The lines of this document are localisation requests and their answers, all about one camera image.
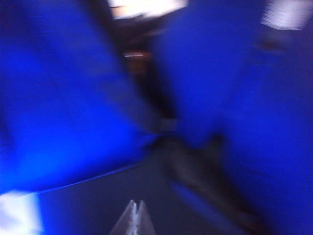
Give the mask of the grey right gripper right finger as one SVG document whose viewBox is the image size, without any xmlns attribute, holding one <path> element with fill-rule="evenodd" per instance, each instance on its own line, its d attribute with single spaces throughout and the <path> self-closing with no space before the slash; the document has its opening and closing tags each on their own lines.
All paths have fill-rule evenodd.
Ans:
<svg viewBox="0 0 313 235">
<path fill-rule="evenodd" d="M 155 235 L 154 226 L 144 201 L 140 201 L 139 208 L 137 210 L 135 234 Z"/>
</svg>

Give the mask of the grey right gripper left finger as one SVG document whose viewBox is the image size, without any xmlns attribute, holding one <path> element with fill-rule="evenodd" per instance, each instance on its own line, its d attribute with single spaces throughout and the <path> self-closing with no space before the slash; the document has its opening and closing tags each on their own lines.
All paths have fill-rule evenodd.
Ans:
<svg viewBox="0 0 313 235">
<path fill-rule="evenodd" d="M 110 235 L 131 235 L 136 215 L 136 202 L 131 200 L 110 231 Z"/>
</svg>

